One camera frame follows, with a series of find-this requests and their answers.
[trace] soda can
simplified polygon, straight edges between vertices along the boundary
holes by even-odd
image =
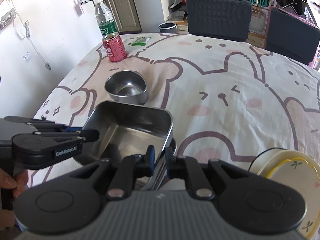
[[[102,43],[111,62],[119,62],[127,57],[119,33],[109,33],[102,39]]]

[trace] snack packet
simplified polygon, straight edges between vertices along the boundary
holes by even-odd
[[[136,37],[130,46],[145,46],[151,37]]]

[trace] cabinet door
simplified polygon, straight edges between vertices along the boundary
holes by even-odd
[[[141,31],[133,0],[109,0],[119,32]]]

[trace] finger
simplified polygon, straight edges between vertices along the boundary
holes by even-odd
[[[19,195],[27,189],[26,186],[22,186],[20,188],[15,188],[12,190],[12,195],[14,198],[19,197]]]
[[[15,223],[14,213],[9,210],[0,210],[0,228],[13,227]]]
[[[15,188],[17,182],[9,174],[0,169],[0,188]]]
[[[28,171],[24,170],[23,172],[14,176],[14,179],[17,182],[17,189],[24,187],[28,183]]]

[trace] wire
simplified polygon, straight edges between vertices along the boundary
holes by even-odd
[[[36,48],[36,46],[34,45],[33,41],[31,40],[30,38],[30,35],[31,35],[31,32],[30,32],[30,29],[29,29],[29,21],[25,21],[25,23],[23,23],[23,20],[20,16],[20,14],[18,13],[17,9],[15,8],[14,6],[14,3],[13,3],[13,0],[10,0],[11,4],[12,4],[12,7],[13,9],[16,11],[16,14],[18,15],[18,18],[19,20],[21,21],[23,27],[26,29],[26,35],[23,35],[24,37],[20,37],[21,39],[24,39],[24,38],[27,38],[28,41],[30,41],[33,49],[35,50],[35,52],[38,54],[38,56],[41,58],[41,60],[44,62],[44,66],[48,69],[48,70],[51,70],[51,67],[50,67],[50,64],[44,59],[44,57],[42,57],[42,55],[40,54],[40,52],[38,51],[38,49]]]

